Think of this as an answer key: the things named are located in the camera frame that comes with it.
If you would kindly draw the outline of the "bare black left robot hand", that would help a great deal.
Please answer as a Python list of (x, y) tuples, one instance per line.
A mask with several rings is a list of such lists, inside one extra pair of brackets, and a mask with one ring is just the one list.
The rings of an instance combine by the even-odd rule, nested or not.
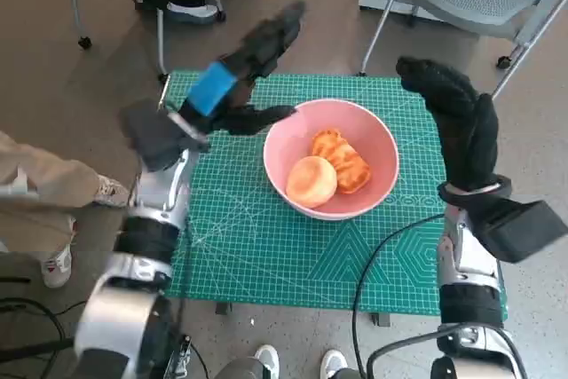
[(305, 2), (296, 0), (258, 22), (235, 51), (212, 62), (191, 86), (178, 109), (180, 116), (204, 134), (225, 130), (249, 136), (294, 114), (296, 109), (289, 105), (258, 109), (250, 98), (256, 80), (268, 77), (296, 40), (304, 12)]

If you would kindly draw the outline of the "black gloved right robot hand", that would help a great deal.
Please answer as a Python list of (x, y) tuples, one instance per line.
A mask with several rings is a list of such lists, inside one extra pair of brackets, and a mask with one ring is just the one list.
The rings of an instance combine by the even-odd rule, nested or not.
[(434, 60), (403, 56), (396, 71), (405, 90), (422, 96), (437, 125), (446, 182), (468, 193), (495, 185), (499, 122), (492, 97)]

